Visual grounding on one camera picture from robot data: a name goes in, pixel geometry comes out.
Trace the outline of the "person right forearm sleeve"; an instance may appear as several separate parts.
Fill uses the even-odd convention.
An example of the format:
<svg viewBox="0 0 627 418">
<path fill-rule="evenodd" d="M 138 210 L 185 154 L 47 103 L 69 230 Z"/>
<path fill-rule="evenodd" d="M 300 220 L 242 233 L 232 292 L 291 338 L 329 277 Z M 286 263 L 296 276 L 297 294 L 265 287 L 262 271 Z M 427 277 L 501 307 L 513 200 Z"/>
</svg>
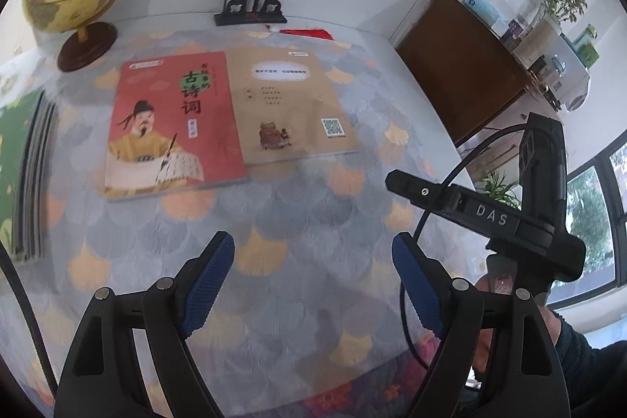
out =
<svg viewBox="0 0 627 418">
<path fill-rule="evenodd" d="M 589 345 L 561 316 L 556 351 L 561 363 L 572 417 L 626 416 L 625 340 L 602 349 Z"/>
</svg>

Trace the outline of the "person right hand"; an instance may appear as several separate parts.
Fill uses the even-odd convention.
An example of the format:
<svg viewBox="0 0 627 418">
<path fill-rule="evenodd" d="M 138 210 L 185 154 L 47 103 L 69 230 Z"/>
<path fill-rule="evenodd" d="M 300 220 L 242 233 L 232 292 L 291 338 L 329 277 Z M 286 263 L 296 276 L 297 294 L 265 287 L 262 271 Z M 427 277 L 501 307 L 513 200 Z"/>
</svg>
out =
<svg viewBox="0 0 627 418">
<path fill-rule="evenodd" d="M 475 284 L 475 288 L 478 289 L 478 291 L 507 296 L 511 294 L 512 286 L 513 278 L 511 276 L 490 277 L 488 274 L 483 275 Z M 562 330 L 560 318 L 545 306 L 538 306 L 538 311 L 544 320 L 546 330 L 549 336 L 551 336 L 553 345 L 556 346 Z M 500 313 L 496 315 L 494 325 L 499 327 L 505 325 L 509 319 L 509 315 L 509 311 L 503 308 L 500 310 Z M 493 333 L 494 330 L 489 328 L 482 329 L 479 333 L 472 364 L 475 376 L 478 380 L 481 380 L 487 371 Z"/>
</svg>

